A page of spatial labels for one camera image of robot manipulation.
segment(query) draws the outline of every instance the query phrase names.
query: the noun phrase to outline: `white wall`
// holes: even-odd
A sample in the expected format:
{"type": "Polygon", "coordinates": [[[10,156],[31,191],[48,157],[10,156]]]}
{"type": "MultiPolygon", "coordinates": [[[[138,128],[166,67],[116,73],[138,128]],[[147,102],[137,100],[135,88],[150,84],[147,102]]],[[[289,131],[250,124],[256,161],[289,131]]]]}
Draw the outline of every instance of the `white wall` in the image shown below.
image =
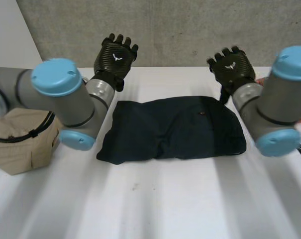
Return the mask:
{"type": "Polygon", "coordinates": [[[34,68],[41,63],[15,0],[0,0],[0,66],[34,68]]]}

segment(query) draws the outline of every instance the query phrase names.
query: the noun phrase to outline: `black robotic glove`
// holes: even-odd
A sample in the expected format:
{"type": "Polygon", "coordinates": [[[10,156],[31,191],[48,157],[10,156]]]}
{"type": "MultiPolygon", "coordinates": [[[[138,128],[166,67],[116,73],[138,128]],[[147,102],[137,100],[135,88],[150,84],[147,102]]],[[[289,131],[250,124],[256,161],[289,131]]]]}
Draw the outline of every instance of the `black robotic glove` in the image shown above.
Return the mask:
{"type": "Polygon", "coordinates": [[[207,63],[215,79],[222,85],[220,101],[226,104],[238,88],[254,82],[255,73],[245,52],[237,46],[233,46],[232,51],[224,48],[222,52],[224,55],[216,53],[215,60],[208,58],[207,63]]]}
{"type": "Polygon", "coordinates": [[[122,44],[123,35],[110,34],[102,42],[100,53],[94,63],[93,78],[101,79],[109,83],[115,90],[122,91],[124,78],[130,71],[131,64],[137,58],[138,46],[130,48],[131,39],[126,38],[122,44]]]}

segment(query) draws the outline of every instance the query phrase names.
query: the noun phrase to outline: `folded cloth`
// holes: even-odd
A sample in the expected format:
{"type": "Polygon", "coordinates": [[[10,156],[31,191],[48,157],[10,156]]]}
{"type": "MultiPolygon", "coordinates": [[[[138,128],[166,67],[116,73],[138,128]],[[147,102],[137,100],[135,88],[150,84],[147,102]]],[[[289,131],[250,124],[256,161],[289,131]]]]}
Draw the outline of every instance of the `folded cloth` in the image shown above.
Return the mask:
{"type": "Polygon", "coordinates": [[[151,158],[208,158],[245,152],[235,113],[214,98],[119,101],[97,159],[113,164],[151,158]]]}

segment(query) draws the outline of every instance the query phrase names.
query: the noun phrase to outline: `cardboard box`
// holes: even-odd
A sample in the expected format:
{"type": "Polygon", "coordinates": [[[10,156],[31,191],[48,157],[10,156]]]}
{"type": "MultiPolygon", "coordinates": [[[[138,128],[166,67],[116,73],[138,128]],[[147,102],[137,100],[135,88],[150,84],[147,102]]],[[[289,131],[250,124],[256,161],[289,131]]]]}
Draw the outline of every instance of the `cardboard box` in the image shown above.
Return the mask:
{"type": "MultiPolygon", "coordinates": [[[[0,118],[0,137],[22,136],[37,128],[47,112],[15,109],[0,118]]],[[[39,136],[19,143],[0,143],[0,168],[10,175],[50,164],[60,123],[55,118],[39,136]]]]}

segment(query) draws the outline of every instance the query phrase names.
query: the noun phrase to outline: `white logo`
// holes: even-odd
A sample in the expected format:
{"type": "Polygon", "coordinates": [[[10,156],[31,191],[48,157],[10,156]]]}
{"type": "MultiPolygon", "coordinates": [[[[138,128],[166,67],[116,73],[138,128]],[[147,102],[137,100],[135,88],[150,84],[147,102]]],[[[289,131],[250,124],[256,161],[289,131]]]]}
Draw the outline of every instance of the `white logo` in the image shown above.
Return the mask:
{"type": "Polygon", "coordinates": [[[115,61],[122,60],[122,57],[121,57],[121,58],[117,58],[117,57],[115,56],[115,54],[113,54],[112,56],[114,57],[115,61]]]}
{"type": "Polygon", "coordinates": [[[235,67],[235,62],[232,63],[232,65],[225,66],[226,69],[234,69],[235,67]]]}

